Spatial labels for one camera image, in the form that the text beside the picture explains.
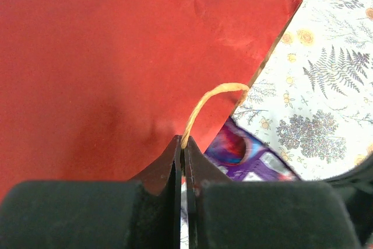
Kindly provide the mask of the purple snack packet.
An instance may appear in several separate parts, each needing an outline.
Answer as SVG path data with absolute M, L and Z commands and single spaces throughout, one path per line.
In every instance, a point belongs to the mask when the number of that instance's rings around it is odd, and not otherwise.
M 204 155 L 234 181 L 301 180 L 273 149 L 239 127 L 231 117 Z

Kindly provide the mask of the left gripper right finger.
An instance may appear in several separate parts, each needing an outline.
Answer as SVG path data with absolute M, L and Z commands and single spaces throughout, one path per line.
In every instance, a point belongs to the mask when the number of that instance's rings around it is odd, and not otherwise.
M 361 248 L 344 202 L 323 181 L 233 182 L 183 142 L 190 248 Z

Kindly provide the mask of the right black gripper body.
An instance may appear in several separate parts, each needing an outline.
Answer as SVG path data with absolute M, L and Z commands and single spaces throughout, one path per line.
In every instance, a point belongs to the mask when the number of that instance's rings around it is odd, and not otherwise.
M 341 196 L 362 246 L 372 240 L 372 154 L 352 170 L 326 180 Z

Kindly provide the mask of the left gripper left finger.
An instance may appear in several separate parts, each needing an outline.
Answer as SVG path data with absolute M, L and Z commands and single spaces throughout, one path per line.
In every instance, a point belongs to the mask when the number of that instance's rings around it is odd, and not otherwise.
M 24 181 L 1 202 L 2 248 L 179 248 L 181 138 L 128 181 Z

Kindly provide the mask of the red brown paper bag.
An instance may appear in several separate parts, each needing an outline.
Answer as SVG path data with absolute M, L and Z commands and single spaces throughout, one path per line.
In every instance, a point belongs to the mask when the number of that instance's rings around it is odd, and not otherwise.
M 302 0 L 1 0 L 1 195 L 127 180 L 222 83 L 249 84 Z

